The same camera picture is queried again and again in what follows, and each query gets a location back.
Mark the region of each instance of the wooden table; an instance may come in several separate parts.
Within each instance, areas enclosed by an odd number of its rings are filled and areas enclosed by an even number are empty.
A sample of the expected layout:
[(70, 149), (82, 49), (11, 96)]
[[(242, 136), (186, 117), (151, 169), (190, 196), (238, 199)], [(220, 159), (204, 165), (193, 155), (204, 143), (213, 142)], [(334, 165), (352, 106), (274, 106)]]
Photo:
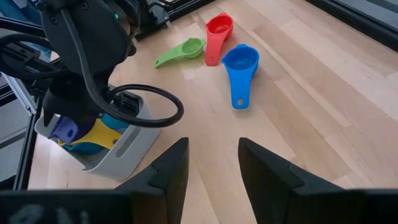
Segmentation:
[[(237, 44), (258, 49), (251, 104), (234, 110), (223, 65), (204, 56), (154, 69), (155, 58), (227, 12)], [(114, 85), (142, 83), (177, 95), (185, 115), (161, 130), (142, 170), (181, 137), (190, 138), (190, 176), (182, 223), (255, 223), (238, 164), (248, 137), (342, 187), (398, 186), (398, 54), (304, 0), (217, 0), (173, 22), (120, 64)], [(139, 93), (156, 118), (175, 107)], [(85, 174), (58, 146), (39, 137), (30, 189), (103, 189), (119, 182)]]

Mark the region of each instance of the green measuring cup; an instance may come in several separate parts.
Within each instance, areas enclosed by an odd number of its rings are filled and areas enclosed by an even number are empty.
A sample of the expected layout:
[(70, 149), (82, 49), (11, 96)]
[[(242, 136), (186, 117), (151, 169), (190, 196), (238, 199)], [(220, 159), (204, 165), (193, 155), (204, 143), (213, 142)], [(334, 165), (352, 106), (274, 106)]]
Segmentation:
[(189, 38), (184, 43), (174, 47), (168, 52), (162, 54), (156, 59), (155, 68), (158, 68), (165, 62), (169, 60), (186, 57), (186, 58), (195, 58), (199, 56), (203, 52), (203, 46), (206, 44), (205, 39), (200, 38)]

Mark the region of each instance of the measuring cup handle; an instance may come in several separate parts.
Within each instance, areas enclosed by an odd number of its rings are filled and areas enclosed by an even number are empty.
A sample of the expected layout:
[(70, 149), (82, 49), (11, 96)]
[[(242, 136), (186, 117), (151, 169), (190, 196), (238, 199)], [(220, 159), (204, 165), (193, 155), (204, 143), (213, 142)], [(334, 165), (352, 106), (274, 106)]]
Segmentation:
[(156, 59), (155, 68), (158, 68), (159, 66), (161, 66), (165, 62), (168, 62), (169, 60), (175, 59), (175, 58), (177, 58), (179, 56), (181, 56), (181, 55), (180, 55), (180, 52), (178, 51), (178, 49), (176, 49), (176, 48), (171, 49), (168, 52), (163, 53), (161, 56), (159, 56)]
[(252, 71), (230, 70), (229, 82), (231, 84), (231, 103), (235, 109), (245, 109), (250, 104), (250, 89)]
[(207, 66), (215, 66), (218, 64), (224, 39), (225, 35), (208, 35), (205, 59)]

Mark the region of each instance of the red measuring cup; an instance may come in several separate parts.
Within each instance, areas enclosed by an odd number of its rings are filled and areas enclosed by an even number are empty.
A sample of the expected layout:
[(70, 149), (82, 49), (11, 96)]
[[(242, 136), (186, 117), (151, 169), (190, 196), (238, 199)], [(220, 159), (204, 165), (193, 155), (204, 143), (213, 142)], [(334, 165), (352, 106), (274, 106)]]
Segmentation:
[(207, 24), (207, 46), (205, 63), (208, 66), (215, 66), (220, 59), (223, 42), (228, 39), (234, 28), (234, 21), (227, 13), (222, 12), (212, 18)]

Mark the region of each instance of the yellow object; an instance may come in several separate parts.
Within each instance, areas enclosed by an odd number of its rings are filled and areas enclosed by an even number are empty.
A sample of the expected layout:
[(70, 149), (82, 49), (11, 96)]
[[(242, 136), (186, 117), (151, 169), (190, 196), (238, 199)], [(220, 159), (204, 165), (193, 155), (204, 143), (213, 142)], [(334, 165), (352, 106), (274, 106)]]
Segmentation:
[(71, 142), (70, 144), (59, 139), (58, 145), (74, 146), (78, 143), (91, 142), (107, 149), (112, 149), (114, 142), (116, 142), (115, 140), (119, 140), (120, 137), (121, 135), (118, 132), (108, 128), (100, 119), (96, 119), (93, 128), (81, 139)]

